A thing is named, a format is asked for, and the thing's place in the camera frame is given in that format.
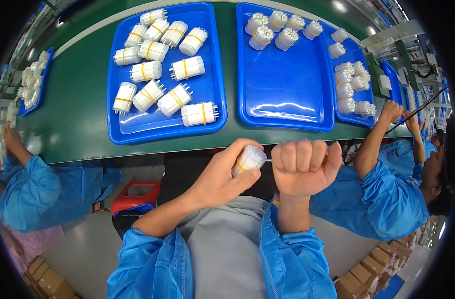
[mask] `red plastic stool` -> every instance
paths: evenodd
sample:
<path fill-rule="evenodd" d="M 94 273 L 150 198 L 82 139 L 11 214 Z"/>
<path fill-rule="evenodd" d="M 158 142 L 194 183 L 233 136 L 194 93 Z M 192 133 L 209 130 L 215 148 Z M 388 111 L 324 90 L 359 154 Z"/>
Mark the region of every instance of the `red plastic stool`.
<path fill-rule="evenodd" d="M 141 196 L 129 196 L 128 190 L 131 186 L 153 186 L 149 192 Z M 114 217 L 116 212 L 126 210 L 132 207 L 149 203 L 153 207 L 156 206 L 156 198 L 161 191 L 161 181 L 137 181 L 133 177 L 124 187 L 123 191 L 116 197 L 111 206 L 111 215 Z"/>

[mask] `gray floor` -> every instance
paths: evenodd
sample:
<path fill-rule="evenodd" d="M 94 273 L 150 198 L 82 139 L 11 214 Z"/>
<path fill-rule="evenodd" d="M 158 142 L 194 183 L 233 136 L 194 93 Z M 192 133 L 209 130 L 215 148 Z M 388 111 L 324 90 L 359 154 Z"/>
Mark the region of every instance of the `gray floor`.
<path fill-rule="evenodd" d="M 164 172 L 162 155 L 117 158 L 113 163 L 123 168 L 124 178 L 106 200 L 107 207 L 131 177 L 160 180 Z M 325 244 L 331 277 L 344 275 L 379 243 L 323 219 L 312 218 L 312 226 Z M 116 269 L 122 245 L 112 225 L 111 213 L 97 212 L 71 229 L 63 241 L 45 252 L 42 258 L 86 299 L 102 299 L 106 298 L 106 280 Z"/>

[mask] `blue plastic tray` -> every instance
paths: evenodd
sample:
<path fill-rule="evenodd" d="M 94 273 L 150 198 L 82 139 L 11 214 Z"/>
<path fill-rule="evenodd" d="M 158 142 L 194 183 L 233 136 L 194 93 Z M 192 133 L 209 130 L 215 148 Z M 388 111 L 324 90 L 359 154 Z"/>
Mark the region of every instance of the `blue plastic tray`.
<path fill-rule="evenodd" d="M 244 31 L 249 17 L 272 11 L 251 3 L 236 6 L 239 116 L 251 126 L 330 131 L 335 94 L 325 43 L 320 38 L 310 41 L 299 32 L 299 40 L 288 51 L 279 50 L 274 40 L 262 51 L 249 45 L 251 36 Z"/>
<path fill-rule="evenodd" d="M 46 67 L 45 67 L 45 70 L 43 71 L 43 73 L 41 75 L 43 75 L 43 80 L 41 80 L 41 86 L 40 86 L 40 96 L 38 98 L 38 102 L 36 102 L 36 104 L 29 108 L 28 110 L 24 108 L 24 100 L 21 99 L 21 102 L 20 102 L 20 107 L 18 109 L 18 117 L 21 118 L 22 116 L 24 115 L 27 115 L 28 113 L 30 113 L 31 111 L 35 110 L 36 108 L 38 108 L 38 106 L 41 104 L 41 101 L 43 100 L 43 91 L 45 90 L 45 82 L 46 82 L 46 76 L 48 75 L 48 69 L 49 69 L 49 66 L 51 64 L 51 60 L 53 59 L 53 52 L 54 52 L 54 49 L 53 47 L 51 47 L 48 51 L 49 53 L 49 57 L 48 57 L 48 61 L 46 62 Z"/>
<path fill-rule="evenodd" d="M 336 29 L 334 27 L 332 27 L 331 25 L 326 24 L 322 21 L 319 21 L 319 23 L 324 27 L 324 31 L 320 34 L 320 37 L 324 40 L 324 42 L 326 43 L 326 46 L 328 47 L 332 44 L 335 44 L 334 40 L 332 39 L 332 37 L 330 35 Z M 346 49 L 346 53 L 344 55 L 342 55 L 336 59 L 330 59 L 330 56 L 329 56 L 330 79 L 331 79 L 331 82 L 334 87 L 336 86 L 336 79 L 334 77 L 335 68 L 339 64 L 348 62 L 348 61 L 354 63 L 354 62 L 360 60 L 364 64 L 365 68 L 367 68 L 367 62 L 365 60 L 365 56 L 364 56 L 364 53 L 362 52 L 361 46 L 359 46 L 351 38 L 344 40 L 342 42 L 342 44 L 344 45 L 344 47 Z M 356 101 L 356 102 L 368 101 L 371 104 L 375 104 L 374 95 L 372 93 L 372 85 L 370 86 L 370 88 L 368 90 L 354 92 L 353 98 L 354 98 L 354 101 Z M 349 123 L 357 123 L 357 124 L 361 124 L 361 125 L 368 126 L 368 127 L 374 126 L 374 123 L 375 123 L 374 116 L 367 117 L 367 116 L 360 116 L 355 113 L 347 113 L 347 114 L 339 113 L 339 111 L 337 110 L 337 100 L 334 101 L 334 108 L 335 108 L 337 117 L 341 121 L 349 122 Z"/>
<path fill-rule="evenodd" d="M 168 21 L 170 23 L 181 20 L 189 26 L 187 33 L 194 27 L 201 27 L 206 29 L 209 36 L 197 52 L 197 55 L 201 56 L 204 61 L 204 67 L 206 69 L 204 74 L 178 82 L 171 80 L 169 72 L 171 63 L 188 58 L 178 48 L 173 48 L 169 49 L 162 62 L 160 84 L 164 84 L 167 92 L 179 83 L 187 83 L 190 86 L 189 91 L 193 91 L 193 99 L 189 104 L 212 101 L 215 105 L 218 105 L 219 117 L 214 123 L 185 127 L 182 123 L 181 110 L 173 116 L 167 117 L 158 109 L 157 105 L 153 105 L 146 112 L 140 112 L 133 105 L 131 111 L 124 116 L 114 113 L 112 109 L 114 98 L 121 82 L 131 82 L 129 79 L 129 70 L 132 65 L 119 67 L 114 64 L 112 57 L 116 50 L 124 48 L 124 42 L 128 33 L 135 24 L 139 23 L 139 16 L 144 12 L 139 13 L 124 19 L 118 25 L 109 57 L 106 112 L 108 117 L 108 135 L 116 145 L 182 135 L 210 133 L 221 129 L 227 121 L 224 77 L 214 7 L 210 3 L 196 2 L 165 6 L 164 8 L 169 12 Z M 138 90 L 140 90 L 146 82 L 135 84 Z"/>
<path fill-rule="evenodd" d="M 402 90 L 400 89 L 400 82 L 395 69 L 386 60 L 380 63 L 380 67 L 383 69 L 385 75 L 389 77 L 390 85 L 392 86 L 392 90 L 389 90 L 390 99 L 399 105 L 403 105 Z M 397 123 L 400 123 L 403 120 L 404 118 L 401 116 L 397 120 Z"/>

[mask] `worker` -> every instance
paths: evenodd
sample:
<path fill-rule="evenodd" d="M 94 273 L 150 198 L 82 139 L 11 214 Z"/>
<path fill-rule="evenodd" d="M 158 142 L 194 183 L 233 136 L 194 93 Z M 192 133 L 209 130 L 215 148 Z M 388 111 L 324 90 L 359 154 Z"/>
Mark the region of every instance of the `worker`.
<path fill-rule="evenodd" d="M 415 167 L 412 176 L 394 174 L 378 161 L 380 143 L 402 105 L 388 100 L 378 122 L 362 142 L 352 166 L 342 166 L 331 186 L 311 197 L 311 214 L 367 238 L 402 238 L 433 215 L 448 215 L 451 193 L 443 168 L 444 146 L 425 159 L 416 116 L 407 122 L 414 136 Z"/>
<path fill-rule="evenodd" d="M 0 213 L 7 224 L 28 233 L 63 224 L 88 213 L 121 182 L 123 173 L 100 160 L 48 166 L 30 153 L 20 135 L 3 128 L 5 168 L 0 174 Z"/>
<path fill-rule="evenodd" d="M 426 122 L 419 123 L 420 137 L 422 138 L 422 146 L 425 150 L 426 159 L 430 157 L 431 152 L 437 152 L 445 142 L 445 132 L 437 129 L 437 132 L 428 140 L 425 133 Z M 414 143 L 416 141 L 410 138 L 402 138 L 390 144 L 380 146 L 379 161 L 390 167 L 394 173 L 412 176 L 414 162 Z"/>
<path fill-rule="evenodd" d="M 247 145 L 263 149 L 254 140 L 236 140 L 187 191 L 126 231 L 108 298 L 336 297 L 324 244 L 311 227 L 309 198 L 334 181 L 340 145 L 303 139 L 272 149 L 278 208 L 273 199 L 239 196 L 261 176 L 259 169 L 231 176 Z"/>

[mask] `black cable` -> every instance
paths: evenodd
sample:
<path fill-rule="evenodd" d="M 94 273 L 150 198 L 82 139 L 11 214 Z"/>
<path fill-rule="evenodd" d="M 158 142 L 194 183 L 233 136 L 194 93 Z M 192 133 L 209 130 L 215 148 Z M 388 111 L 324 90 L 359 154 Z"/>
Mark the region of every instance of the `black cable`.
<path fill-rule="evenodd" d="M 434 95 L 431 99 L 429 99 L 428 101 L 426 101 L 422 106 L 418 107 L 417 109 L 415 109 L 414 111 L 412 111 L 412 113 L 407 117 L 405 118 L 403 121 L 401 121 L 400 123 L 396 124 L 393 128 L 391 128 L 390 130 L 388 130 L 385 134 L 388 134 L 390 132 L 392 132 L 396 127 L 400 126 L 401 124 L 405 123 L 406 121 L 408 121 L 411 117 L 413 117 L 414 115 L 416 115 L 419 111 L 422 111 L 425 107 L 427 107 L 428 104 L 430 104 L 434 99 L 436 99 L 441 93 L 444 92 L 444 90 L 446 90 L 448 88 L 448 84 L 445 85 L 445 87 L 443 87 L 436 95 Z"/>

